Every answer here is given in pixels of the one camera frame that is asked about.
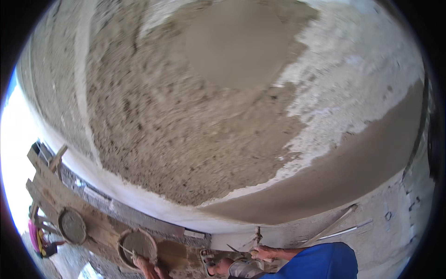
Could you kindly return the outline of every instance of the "sandal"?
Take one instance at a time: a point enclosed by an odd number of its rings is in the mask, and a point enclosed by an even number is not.
[[[200,257],[201,257],[201,262],[204,265],[204,271],[206,272],[208,277],[212,277],[214,275],[211,275],[209,273],[209,271],[207,271],[207,269],[209,267],[213,267],[215,265],[215,262],[213,260],[210,260],[210,261],[206,262],[205,260],[210,259],[210,258],[214,258],[214,255],[213,254],[208,254],[208,253],[206,253],[206,255],[203,255],[203,252],[210,252],[210,251],[207,250],[207,249],[200,250]]]

